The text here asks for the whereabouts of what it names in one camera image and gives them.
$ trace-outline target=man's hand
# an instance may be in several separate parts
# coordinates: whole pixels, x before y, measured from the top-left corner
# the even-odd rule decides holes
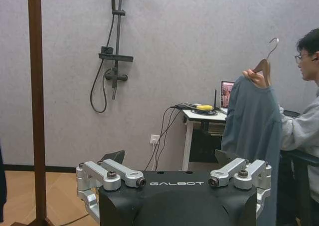
[[[254,73],[252,70],[243,71],[243,75],[250,79],[257,87],[267,88],[265,78],[262,74]]]

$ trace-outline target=silver robotic claw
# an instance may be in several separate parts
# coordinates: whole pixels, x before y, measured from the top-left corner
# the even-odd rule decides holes
[[[262,212],[265,199],[271,191],[271,166],[262,160],[250,164],[247,160],[236,158],[219,170],[210,172],[209,184],[213,187],[227,186],[234,178],[234,186],[241,190],[257,188],[256,216]]]
[[[97,223],[100,222],[99,204],[91,189],[103,186],[107,191],[116,191],[121,187],[121,179],[128,187],[140,188],[146,184],[141,171],[133,171],[110,159],[98,164],[89,161],[76,167],[78,198],[84,201],[85,209]]]

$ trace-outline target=wall socket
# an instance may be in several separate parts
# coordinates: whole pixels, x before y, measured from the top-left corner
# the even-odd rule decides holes
[[[150,144],[153,144],[153,143],[156,144],[159,139],[160,139],[160,136],[159,136],[159,135],[151,135]]]

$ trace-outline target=screw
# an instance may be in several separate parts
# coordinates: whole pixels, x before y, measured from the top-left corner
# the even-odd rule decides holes
[[[139,187],[139,188],[142,188],[146,185],[146,179],[145,178],[139,178],[137,181],[136,181],[136,186]]]
[[[240,170],[238,172],[238,176],[241,178],[247,178],[248,177],[248,171],[247,170]]]
[[[115,172],[115,171],[109,171],[109,172],[107,173],[107,177],[108,177],[110,180],[116,178],[116,172]]]
[[[215,177],[210,178],[210,179],[208,180],[208,183],[209,183],[213,188],[216,188],[216,187],[219,186],[219,180],[218,180],[218,178],[215,178]]]

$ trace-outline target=eyeglasses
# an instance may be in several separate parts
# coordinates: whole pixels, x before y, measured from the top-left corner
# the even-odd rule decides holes
[[[311,56],[311,54],[295,55],[296,63],[300,64],[304,59],[303,56]]]

